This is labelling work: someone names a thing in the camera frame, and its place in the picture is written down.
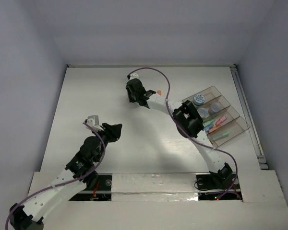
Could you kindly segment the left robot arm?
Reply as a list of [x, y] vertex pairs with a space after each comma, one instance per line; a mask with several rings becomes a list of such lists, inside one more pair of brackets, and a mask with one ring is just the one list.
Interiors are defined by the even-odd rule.
[[79, 151], [47, 187], [10, 208], [5, 229], [12, 226], [15, 230], [42, 230], [73, 196], [95, 187], [98, 182], [96, 169], [104, 159], [107, 145], [120, 139], [122, 124], [103, 123], [94, 127], [87, 120], [83, 124], [93, 135], [84, 140]]

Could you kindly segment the pink highlighter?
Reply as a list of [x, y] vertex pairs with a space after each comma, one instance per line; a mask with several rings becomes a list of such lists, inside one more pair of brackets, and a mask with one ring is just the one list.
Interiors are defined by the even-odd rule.
[[215, 125], [216, 126], [220, 126], [220, 125], [222, 125], [226, 120], [227, 120], [227, 116], [222, 116], [222, 117], [220, 117], [217, 121], [216, 121], [216, 123], [215, 123]]

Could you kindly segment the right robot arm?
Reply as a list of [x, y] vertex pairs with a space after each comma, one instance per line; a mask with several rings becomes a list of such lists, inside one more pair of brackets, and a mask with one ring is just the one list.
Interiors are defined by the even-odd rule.
[[169, 115], [174, 121], [178, 132], [189, 139], [203, 157], [210, 175], [201, 184], [201, 190], [227, 189], [232, 178], [233, 170], [214, 149], [208, 140], [200, 142], [198, 138], [207, 138], [204, 131], [203, 119], [191, 101], [176, 102], [168, 100], [153, 90], [146, 90], [142, 82], [128, 76], [126, 90], [130, 103], [157, 110]]

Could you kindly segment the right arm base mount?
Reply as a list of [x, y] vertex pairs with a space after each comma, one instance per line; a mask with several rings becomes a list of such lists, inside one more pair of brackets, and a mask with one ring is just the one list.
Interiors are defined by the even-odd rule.
[[197, 174], [193, 186], [198, 191], [199, 201], [242, 201], [239, 178], [235, 172], [225, 177], [215, 173]]

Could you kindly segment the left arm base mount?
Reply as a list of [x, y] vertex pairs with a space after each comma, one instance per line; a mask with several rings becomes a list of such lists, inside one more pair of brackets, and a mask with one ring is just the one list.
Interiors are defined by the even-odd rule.
[[112, 174], [100, 174], [92, 188], [74, 195], [69, 201], [111, 201]]

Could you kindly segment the clear jar purple contents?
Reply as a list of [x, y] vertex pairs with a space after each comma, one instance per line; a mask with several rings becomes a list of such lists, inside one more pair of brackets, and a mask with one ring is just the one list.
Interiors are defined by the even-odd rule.
[[213, 115], [222, 110], [222, 105], [220, 103], [212, 103], [208, 109], [209, 114]]

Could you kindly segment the blue lidded paint jar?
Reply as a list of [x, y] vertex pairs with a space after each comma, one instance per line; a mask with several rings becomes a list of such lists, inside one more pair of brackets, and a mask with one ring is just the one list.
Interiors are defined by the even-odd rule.
[[196, 105], [196, 106], [201, 106], [202, 104], [205, 103], [205, 96], [202, 95], [202, 94], [195, 94], [193, 96], [193, 103]]

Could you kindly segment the clear jar blue contents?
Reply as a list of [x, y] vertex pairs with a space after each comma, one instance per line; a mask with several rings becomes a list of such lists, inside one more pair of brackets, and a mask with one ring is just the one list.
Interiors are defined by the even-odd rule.
[[206, 118], [208, 116], [208, 111], [205, 108], [199, 107], [197, 109], [198, 114], [202, 119]]

